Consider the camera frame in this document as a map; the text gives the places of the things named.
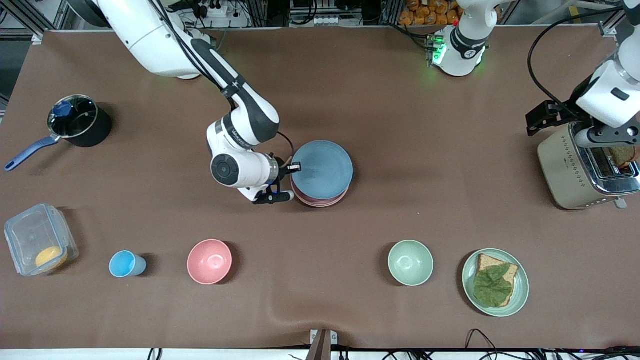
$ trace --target green plate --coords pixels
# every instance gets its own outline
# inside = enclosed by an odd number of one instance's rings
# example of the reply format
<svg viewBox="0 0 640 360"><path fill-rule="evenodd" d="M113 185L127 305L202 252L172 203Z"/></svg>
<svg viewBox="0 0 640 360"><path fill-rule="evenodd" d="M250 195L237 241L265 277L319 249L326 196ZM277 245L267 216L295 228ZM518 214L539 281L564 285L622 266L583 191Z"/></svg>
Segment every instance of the green plate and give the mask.
<svg viewBox="0 0 640 360"><path fill-rule="evenodd" d="M476 270L478 268L478 257L480 254L491 256L498 260L506 261L518 265L518 272L516 273L515 280L513 281L513 295L509 304L505 307L488 307L476 300L474 296L474 278L476 277ZM527 303L529 298L529 278L527 272L524 271L522 264L506 251L498 249L483 249L473 253L467 259L464 268L462 269L462 286L465 289L467 297L480 311L485 314L497 317L511 316Z"/></svg>
<svg viewBox="0 0 640 360"><path fill-rule="evenodd" d="M391 275L402 285L424 284L433 273L433 256L423 243L403 240L395 244L388 257Z"/></svg>

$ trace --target sandwich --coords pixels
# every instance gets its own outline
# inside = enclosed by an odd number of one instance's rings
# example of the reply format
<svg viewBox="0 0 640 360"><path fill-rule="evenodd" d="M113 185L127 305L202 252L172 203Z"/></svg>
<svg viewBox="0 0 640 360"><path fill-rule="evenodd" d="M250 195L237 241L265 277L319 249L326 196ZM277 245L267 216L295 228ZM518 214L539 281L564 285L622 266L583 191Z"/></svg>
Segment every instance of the sandwich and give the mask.
<svg viewBox="0 0 640 360"><path fill-rule="evenodd" d="M518 266L480 254L474 278L474 296L488 307L505 307L513 295Z"/></svg>

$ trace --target toaster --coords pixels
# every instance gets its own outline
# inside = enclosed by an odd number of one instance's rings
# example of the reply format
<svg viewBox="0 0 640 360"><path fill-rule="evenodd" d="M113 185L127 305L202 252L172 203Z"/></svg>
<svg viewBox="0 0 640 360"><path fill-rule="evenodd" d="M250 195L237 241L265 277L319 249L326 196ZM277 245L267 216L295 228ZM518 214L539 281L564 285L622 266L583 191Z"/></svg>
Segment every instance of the toaster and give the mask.
<svg viewBox="0 0 640 360"><path fill-rule="evenodd" d="M625 209L625 197L640 191L640 171L634 161L618 168L606 147L575 144L578 124L563 126L538 146L538 157L556 203L564 209L586 209L615 203Z"/></svg>

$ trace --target toast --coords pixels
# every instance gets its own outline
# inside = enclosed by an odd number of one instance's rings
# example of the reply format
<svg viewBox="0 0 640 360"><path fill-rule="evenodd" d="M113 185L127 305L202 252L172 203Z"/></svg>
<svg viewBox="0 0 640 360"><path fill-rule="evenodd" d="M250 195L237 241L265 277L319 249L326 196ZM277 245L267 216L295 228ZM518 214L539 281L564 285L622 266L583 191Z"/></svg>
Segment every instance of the toast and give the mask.
<svg viewBox="0 0 640 360"><path fill-rule="evenodd" d="M506 263L506 261L498 260L496 258L492 258L491 256L480 254L480 256L478 257L478 269L476 271L476 274L488 268L489 266L502 265L504 263ZM513 283L515 281L516 273L518 272L518 269L519 269L518 265L511 264L507 273L504 274L504 276L502 277L503 279L507 280L507 282L511 284L511 293L507 297L507 300L501 303L500 306L498 307L505 307L509 304L509 301L511 300L511 296L513 295Z"/></svg>
<svg viewBox="0 0 640 360"><path fill-rule="evenodd" d="M610 147L609 152L618 168L628 168L632 162L640 158L640 149L637 146Z"/></svg>

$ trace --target pink plate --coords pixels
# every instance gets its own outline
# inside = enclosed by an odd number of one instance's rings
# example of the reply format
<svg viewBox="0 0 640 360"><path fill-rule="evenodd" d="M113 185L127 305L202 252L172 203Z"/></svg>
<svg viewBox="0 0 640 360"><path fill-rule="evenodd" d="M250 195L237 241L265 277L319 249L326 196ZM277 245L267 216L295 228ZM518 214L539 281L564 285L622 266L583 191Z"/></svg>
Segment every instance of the pink plate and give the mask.
<svg viewBox="0 0 640 360"><path fill-rule="evenodd" d="M205 240L193 247L187 259L187 270L195 282L212 285L231 270L231 251L220 240Z"/></svg>
<svg viewBox="0 0 640 360"><path fill-rule="evenodd" d="M296 183L291 178L291 189L293 190L293 194L295 194L296 198L302 202L304 205L311 206L312 208L328 208L329 206L336 205L342 198L347 194L349 190L349 186L342 192L342 194L327 200L319 200L314 199L313 197L309 197L298 189Z"/></svg>

